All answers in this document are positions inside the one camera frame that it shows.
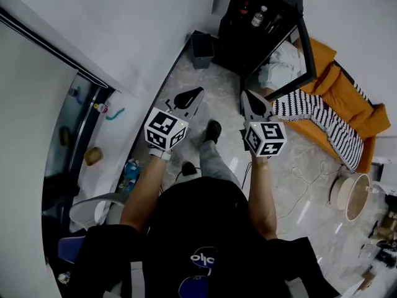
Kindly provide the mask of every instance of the orange sofa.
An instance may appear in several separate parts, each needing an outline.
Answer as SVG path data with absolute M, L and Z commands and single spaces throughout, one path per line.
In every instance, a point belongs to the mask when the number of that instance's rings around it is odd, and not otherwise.
M 357 131 L 364 141 L 364 150 L 356 171 L 369 173 L 376 134 L 390 127 L 385 106 L 372 105 L 359 94 L 354 87 L 354 80 L 334 61 L 336 51 L 314 39 L 310 41 L 319 77 L 301 90 L 307 94 L 320 95 L 340 118 Z M 328 142 L 328 136 L 311 120 L 298 120 L 285 124 L 340 161 Z

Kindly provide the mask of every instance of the black t-shirt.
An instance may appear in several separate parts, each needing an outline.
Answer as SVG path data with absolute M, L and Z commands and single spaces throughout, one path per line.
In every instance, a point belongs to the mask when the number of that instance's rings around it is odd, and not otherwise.
M 102 297 L 117 282 L 128 282 L 131 261 L 142 260 L 150 298 L 290 297 L 285 280 L 296 277 L 309 293 L 316 295 L 324 283 L 321 297 L 337 296 L 307 239 L 266 241 L 247 209 L 244 194 L 230 181 L 204 177 L 176 184 L 159 197 L 147 236 L 126 225 L 88 230 L 71 290 Z M 300 258 L 291 258 L 295 249 Z M 130 297 L 127 286 L 122 295 Z

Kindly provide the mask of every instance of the black cabinet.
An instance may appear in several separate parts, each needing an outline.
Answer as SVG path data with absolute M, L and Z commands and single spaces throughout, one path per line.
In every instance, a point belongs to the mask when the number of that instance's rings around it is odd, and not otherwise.
M 265 6 L 267 11 L 260 26 L 255 27 L 251 21 L 261 6 Z M 260 67 L 269 61 L 271 54 L 285 40 L 298 47 L 304 57 L 303 67 L 297 78 L 266 98 L 273 101 L 316 77 L 310 39 L 303 20 L 303 0 L 230 0 L 218 35 L 213 62 L 240 75 L 241 91 L 245 81 L 258 74 Z

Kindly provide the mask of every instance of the blue object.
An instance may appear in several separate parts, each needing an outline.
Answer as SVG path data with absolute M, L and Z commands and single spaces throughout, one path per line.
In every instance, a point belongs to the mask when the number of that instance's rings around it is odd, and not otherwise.
M 58 241 L 58 257 L 74 264 L 85 236 L 65 237 Z
M 129 159 L 124 166 L 124 177 L 129 179 L 128 191 L 131 192 L 135 186 L 136 180 L 138 180 L 140 173 L 140 167 L 134 159 Z
M 210 280 L 206 276 L 193 276 L 182 281 L 178 293 L 181 298 L 208 298 Z
M 116 117 L 117 117 L 118 115 L 120 115 L 123 111 L 125 111 L 125 108 L 121 108 L 118 112 L 116 112 L 116 114 L 115 114 L 113 117 L 106 116 L 106 119 L 107 119 L 107 120 L 114 120 L 114 119 L 116 119 Z
M 78 103 L 78 104 L 80 104 L 80 105 L 82 105 L 83 104 L 83 101 L 79 98 L 79 95 L 80 95 L 80 86 L 77 86 L 77 96 L 76 96 L 76 102 Z

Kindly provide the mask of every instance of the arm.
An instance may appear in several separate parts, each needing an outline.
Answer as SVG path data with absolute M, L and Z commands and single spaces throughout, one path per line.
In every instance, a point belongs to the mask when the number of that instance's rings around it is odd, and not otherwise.
M 166 165 L 167 161 L 157 156 L 151 157 L 125 203 L 120 224 L 130 225 L 141 234 L 146 232 L 159 197 Z
M 248 214 L 253 226 L 266 240 L 277 238 L 277 216 L 267 158 L 252 156 Z

